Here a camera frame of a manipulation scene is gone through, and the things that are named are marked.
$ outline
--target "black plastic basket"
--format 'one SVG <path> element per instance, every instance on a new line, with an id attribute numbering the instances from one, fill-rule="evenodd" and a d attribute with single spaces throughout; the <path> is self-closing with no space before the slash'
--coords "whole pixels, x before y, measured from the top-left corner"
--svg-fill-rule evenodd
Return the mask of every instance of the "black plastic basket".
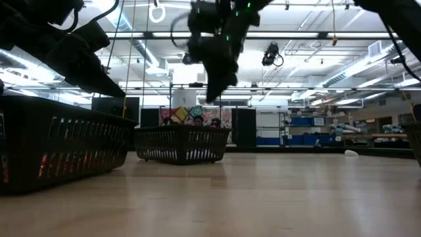
<path id="1" fill-rule="evenodd" d="M 188 125 L 135 129 L 137 156 L 176 165 L 222 160 L 230 129 Z"/>
<path id="2" fill-rule="evenodd" d="M 38 97 L 0 97 L 0 191 L 27 192 L 120 167 L 136 124 Z"/>
<path id="3" fill-rule="evenodd" d="M 400 124 L 408 136 L 409 144 L 414 151 L 416 160 L 421 167 L 421 122 Z"/>

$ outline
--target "wall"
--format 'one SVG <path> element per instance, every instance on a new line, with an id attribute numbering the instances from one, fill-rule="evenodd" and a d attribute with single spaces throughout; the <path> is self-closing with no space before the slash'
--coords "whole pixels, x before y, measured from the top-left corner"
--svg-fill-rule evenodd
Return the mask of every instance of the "wall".
<path id="1" fill-rule="evenodd" d="M 412 104 L 416 105 L 421 103 L 421 94 L 411 93 L 411 99 L 403 101 L 401 96 L 386 98 L 386 105 L 379 106 L 379 101 L 367 105 L 366 108 L 359 109 L 358 111 L 351 112 L 354 121 L 376 119 L 384 117 L 392 117 L 392 123 L 398 124 L 398 116 L 402 114 L 411 113 Z M 347 117 L 338 118 L 338 122 L 347 122 Z"/>

